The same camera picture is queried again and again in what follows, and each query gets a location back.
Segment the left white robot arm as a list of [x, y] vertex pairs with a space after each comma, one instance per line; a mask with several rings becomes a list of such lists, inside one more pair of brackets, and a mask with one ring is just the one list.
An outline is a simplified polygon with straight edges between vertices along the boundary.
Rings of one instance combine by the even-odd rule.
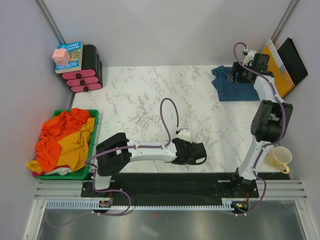
[[201, 165], [207, 160], [202, 142], [190, 142], [176, 135], [167, 142], [141, 142], [117, 133], [96, 146], [97, 169], [92, 191], [99, 197], [110, 191], [112, 176], [126, 165], [139, 161], [160, 161], [174, 165]]

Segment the blue t shirt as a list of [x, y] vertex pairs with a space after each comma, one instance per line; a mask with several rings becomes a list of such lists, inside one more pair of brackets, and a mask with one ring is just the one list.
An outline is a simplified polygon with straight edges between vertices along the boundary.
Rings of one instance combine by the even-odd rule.
[[259, 101], [258, 93], [250, 83], [230, 82], [228, 80], [232, 67], [221, 65], [212, 69], [211, 72], [215, 77], [211, 83], [217, 91], [220, 102]]

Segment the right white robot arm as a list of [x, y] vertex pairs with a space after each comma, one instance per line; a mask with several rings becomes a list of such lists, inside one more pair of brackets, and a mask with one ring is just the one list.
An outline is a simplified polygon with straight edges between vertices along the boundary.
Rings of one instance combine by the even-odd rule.
[[260, 105], [251, 122], [251, 145], [236, 172], [248, 181], [257, 179], [256, 170], [260, 161], [285, 135], [293, 106], [280, 96], [272, 72], [268, 71], [269, 55], [254, 50], [244, 50], [243, 62], [232, 65], [228, 81], [251, 84], [258, 94]]

